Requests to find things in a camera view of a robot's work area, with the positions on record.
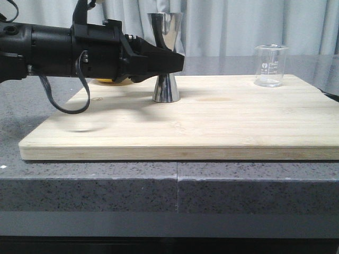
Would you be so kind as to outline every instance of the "stainless steel jigger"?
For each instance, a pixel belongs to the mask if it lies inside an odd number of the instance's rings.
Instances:
[[[157,47],[174,50],[182,13],[148,13]],[[174,73],[160,74],[155,85],[153,100],[170,103],[180,100]]]

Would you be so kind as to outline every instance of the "cable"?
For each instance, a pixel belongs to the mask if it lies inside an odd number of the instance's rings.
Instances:
[[[13,0],[7,0],[7,1],[15,7],[16,15],[11,20],[7,20],[7,18],[2,13],[0,13],[0,22],[11,23],[19,16],[19,7],[16,5],[16,3]]]
[[[91,10],[95,7],[96,0],[91,0],[91,2],[87,6],[87,10]]]
[[[49,100],[49,102],[58,110],[60,110],[61,112],[64,112],[66,114],[79,114],[79,113],[82,113],[84,112],[86,109],[88,109],[89,105],[90,105],[90,102],[91,102],[91,95],[90,95],[90,88],[88,87],[88,83],[81,71],[81,63],[83,61],[83,58],[84,56],[87,54],[87,50],[84,50],[81,55],[78,57],[78,59],[76,60],[75,62],[75,69],[76,69],[76,72],[78,74],[78,77],[81,81],[81,83],[83,84],[86,92],[87,92],[87,102],[85,104],[85,106],[83,106],[82,108],[78,109],[78,110],[68,110],[66,108],[63,108],[63,107],[60,107],[53,99],[53,96],[52,96],[52,89],[51,89],[51,85],[47,79],[47,77],[42,73],[40,72],[39,70],[36,70],[34,68],[32,68],[32,71],[37,74],[41,80],[41,83],[44,87],[44,90],[46,92],[46,95],[47,95],[47,98]]]
[[[335,100],[336,102],[339,102],[339,95],[336,95],[336,94],[329,94],[329,93],[327,93],[327,92],[325,92],[325,91],[323,91],[323,90],[321,90],[321,89],[319,89],[319,90],[322,91],[322,93],[323,93],[324,95],[326,95],[328,98],[331,98],[331,99]]]

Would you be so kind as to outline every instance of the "empty beaker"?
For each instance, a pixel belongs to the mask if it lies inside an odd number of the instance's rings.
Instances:
[[[256,50],[255,84],[264,87],[282,85],[288,47],[277,44],[260,45]]]

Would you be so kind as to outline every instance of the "curtain fold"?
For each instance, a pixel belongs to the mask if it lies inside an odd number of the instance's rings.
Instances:
[[[15,10],[0,0],[0,12]],[[17,22],[70,27],[77,0],[15,0]],[[88,21],[122,21],[124,33],[154,43],[147,13],[183,12],[176,51],[186,56],[248,56],[259,44],[286,44],[291,55],[334,54],[339,0],[106,0]]]

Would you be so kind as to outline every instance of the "bamboo board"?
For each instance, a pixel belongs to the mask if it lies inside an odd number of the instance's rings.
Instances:
[[[339,159],[339,103],[293,75],[265,88],[254,76],[177,76],[181,100],[151,100],[155,78],[90,83],[91,105],[61,112],[20,143],[25,160]],[[79,108],[84,90],[65,107]]]

